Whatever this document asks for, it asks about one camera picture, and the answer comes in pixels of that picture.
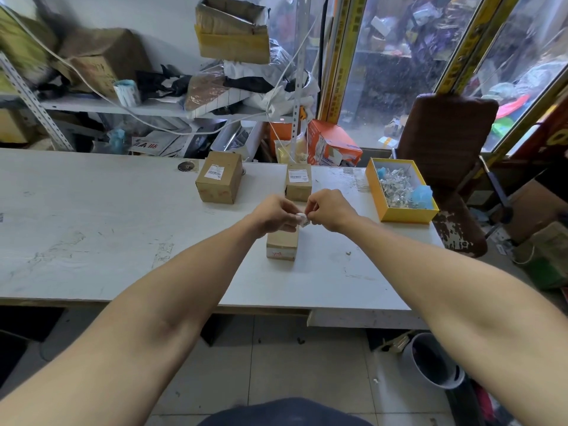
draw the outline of white floor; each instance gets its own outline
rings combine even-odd
[[[68,309],[45,343],[32,343],[0,398],[52,360],[100,308]],[[202,340],[146,426],[194,426],[235,405],[302,396],[375,426],[454,426],[445,394],[399,375],[394,354],[371,353],[357,329],[308,328],[301,317],[235,316],[213,347]]]

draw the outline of open yellow box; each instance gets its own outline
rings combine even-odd
[[[432,218],[436,216],[439,209],[432,199],[433,209],[409,209],[409,208],[390,208],[387,205],[387,200],[385,198],[385,193],[383,192],[383,187],[380,185],[379,177],[377,176],[377,169],[385,167],[389,170],[394,169],[404,169],[404,172],[408,175],[410,179],[410,185],[413,188],[419,185],[426,185],[418,167],[412,160],[398,160],[391,158],[371,158],[367,169],[365,169],[365,174],[367,175],[367,180],[369,181],[369,187],[371,188],[371,194],[373,195],[373,200],[375,202],[375,207],[377,207],[377,212],[379,214],[380,221],[383,222],[419,222],[422,224],[428,224],[432,221]]]

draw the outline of metal pole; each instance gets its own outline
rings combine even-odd
[[[53,141],[53,145],[57,150],[61,151],[75,151],[73,145],[67,140],[65,135],[61,132],[59,127],[55,124],[53,119],[49,116],[46,110],[41,106],[41,103],[30,90],[25,80],[20,76],[18,71],[11,64],[10,60],[4,52],[0,51],[0,66],[10,83],[18,91],[18,95],[24,101],[25,105],[32,111],[38,121],[46,128],[48,135]]]

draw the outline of cardboard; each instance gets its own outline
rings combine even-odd
[[[345,130],[331,122],[312,120],[308,124],[308,163],[339,166],[343,160],[356,166],[363,151]]]
[[[25,124],[19,111],[0,109],[0,143],[28,143],[34,129]]]
[[[503,227],[517,243],[522,243],[533,233],[555,221],[560,212],[568,211],[568,203],[532,179],[509,198],[513,207],[513,219]],[[501,209],[492,214],[498,220]]]
[[[440,211],[436,201],[432,199],[433,209],[411,209],[411,208],[391,208],[387,204],[383,187],[380,185],[377,169],[386,167],[387,169],[404,169],[408,175],[410,184],[413,188],[419,185],[426,185],[418,167],[413,160],[402,160],[392,158],[370,158],[369,164],[365,169],[371,195],[377,208],[379,220],[384,222],[419,222],[429,224],[430,221]]]
[[[197,176],[195,186],[203,201],[233,204],[242,176],[243,162],[240,154],[211,151]]]
[[[202,57],[268,64],[269,9],[239,0],[202,0],[195,34]]]
[[[266,237],[266,257],[277,260],[294,261],[298,251],[298,235],[300,230],[294,233],[278,232],[268,233]]]
[[[300,177],[304,174],[307,175],[308,181],[297,182],[303,180]],[[288,200],[308,201],[312,193],[312,167],[309,164],[288,164],[284,193]]]
[[[138,37],[124,28],[76,29],[63,41],[59,56],[74,65],[90,85],[108,98],[117,98],[113,86],[117,80],[136,80],[137,70],[153,71]],[[72,85],[82,83],[63,63],[57,61],[55,67]]]

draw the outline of white paper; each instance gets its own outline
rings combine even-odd
[[[309,182],[307,169],[291,169],[288,171],[288,180],[290,182]]]
[[[212,164],[207,173],[205,173],[205,178],[211,178],[216,180],[221,180],[223,177],[223,171],[225,170],[224,167],[219,167],[216,164]]]

